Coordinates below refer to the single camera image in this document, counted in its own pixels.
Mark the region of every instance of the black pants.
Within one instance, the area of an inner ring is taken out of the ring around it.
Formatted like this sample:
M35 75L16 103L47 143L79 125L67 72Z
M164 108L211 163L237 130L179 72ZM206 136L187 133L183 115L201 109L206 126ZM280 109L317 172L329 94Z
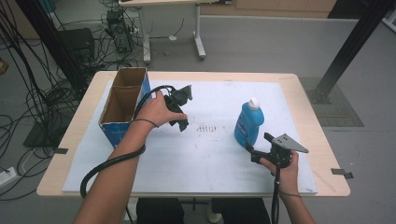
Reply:
M221 213L224 224L269 224L261 198L212 199L212 211ZM177 198L139 198L137 224L184 224L184 210Z

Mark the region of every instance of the person's right arm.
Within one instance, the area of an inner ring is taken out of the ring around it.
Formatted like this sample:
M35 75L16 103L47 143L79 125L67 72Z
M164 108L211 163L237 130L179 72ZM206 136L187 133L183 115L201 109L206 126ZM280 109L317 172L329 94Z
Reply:
M288 210L291 223L316 223L298 192L297 176L299 154L292 151L291 155L292 159L290 165L280 170L279 197ZM276 167L270 161L261 158L260 163L270 170L271 173L276 173Z

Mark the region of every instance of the bottle cap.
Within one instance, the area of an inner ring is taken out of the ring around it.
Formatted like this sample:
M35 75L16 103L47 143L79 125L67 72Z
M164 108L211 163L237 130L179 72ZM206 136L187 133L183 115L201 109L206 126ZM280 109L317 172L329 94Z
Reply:
M260 102L256 99L256 97L252 97L248 102L248 107L251 110L257 110L260 108Z

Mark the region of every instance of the blue box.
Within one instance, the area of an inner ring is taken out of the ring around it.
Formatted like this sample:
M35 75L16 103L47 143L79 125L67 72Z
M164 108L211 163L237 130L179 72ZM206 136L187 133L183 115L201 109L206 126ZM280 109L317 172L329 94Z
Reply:
M149 91L146 68L121 68L117 72L99 118L99 126L113 147L116 147L125 135L137 103Z

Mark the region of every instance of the tape piece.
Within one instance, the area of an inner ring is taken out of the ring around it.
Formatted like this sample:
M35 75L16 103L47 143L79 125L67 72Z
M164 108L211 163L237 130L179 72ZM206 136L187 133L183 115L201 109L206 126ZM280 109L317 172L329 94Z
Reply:
M352 173L347 173L344 169L334 169L332 168L332 174L333 175L343 175L346 179L352 179L354 178Z
M56 149L54 150L54 152L55 152L56 154L66 154L66 153L67 153L67 150L69 150L69 149L67 149L67 148L62 148L62 147L58 147L58 148L56 148Z

